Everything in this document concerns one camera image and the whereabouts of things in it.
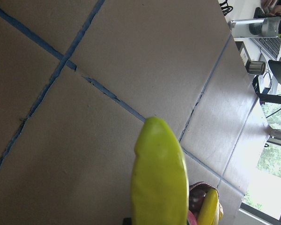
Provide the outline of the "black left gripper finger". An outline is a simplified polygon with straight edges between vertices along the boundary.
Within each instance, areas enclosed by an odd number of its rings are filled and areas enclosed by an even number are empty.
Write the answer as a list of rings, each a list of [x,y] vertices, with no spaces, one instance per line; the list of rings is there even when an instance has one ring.
[[[131,217],[123,218],[122,225],[132,225],[132,218]]]

